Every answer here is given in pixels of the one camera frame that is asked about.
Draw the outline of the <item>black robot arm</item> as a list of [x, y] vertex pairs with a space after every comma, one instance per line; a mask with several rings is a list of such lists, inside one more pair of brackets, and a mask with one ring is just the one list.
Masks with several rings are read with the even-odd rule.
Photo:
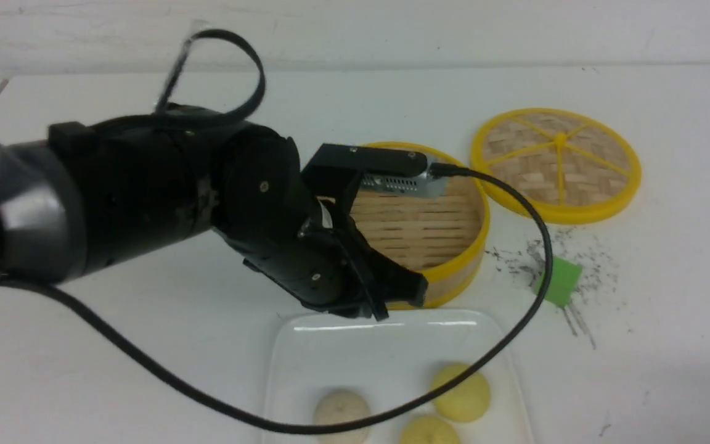
[[422, 160], [322, 146], [302, 168], [293, 139], [253, 123], [52, 125], [0, 147], [0, 282], [68, 282], [214, 231], [307, 309], [383, 320], [422, 306], [428, 281], [370, 247], [349, 209], [366, 161]]

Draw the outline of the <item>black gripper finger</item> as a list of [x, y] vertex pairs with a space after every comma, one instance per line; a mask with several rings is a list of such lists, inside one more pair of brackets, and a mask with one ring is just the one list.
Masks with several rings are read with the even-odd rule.
[[361, 235], [366, 244], [371, 247], [367, 261], [377, 278], [380, 298], [387, 309], [396, 306], [423, 307], [425, 305], [428, 280], [422, 273], [407, 269], [372, 247], [355, 225], [349, 225], [346, 231], [350, 231], [353, 235]]

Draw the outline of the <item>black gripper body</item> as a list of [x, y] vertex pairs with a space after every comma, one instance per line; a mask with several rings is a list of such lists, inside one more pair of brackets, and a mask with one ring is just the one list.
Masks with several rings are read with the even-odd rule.
[[223, 163], [213, 225], [245, 264], [307, 309], [367, 317], [341, 241], [323, 225], [328, 208], [303, 182], [296, 144], [249, 124], [226, 141]]

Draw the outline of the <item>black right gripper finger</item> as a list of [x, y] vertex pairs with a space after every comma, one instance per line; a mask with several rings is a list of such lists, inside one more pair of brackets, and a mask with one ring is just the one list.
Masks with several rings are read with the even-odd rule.
[[361, 304], [369, 309], [376, 321], [384, 321], [389, 317], [386, 304], [381, 300], [380, 287], [375, 278], [367, 256], [371, 247], [366, 244], [361, 235], [353, 235], [350, 231], [331, 231], [332, 238], [340, 247], [345, 261], [358, 283], [358, 296]]

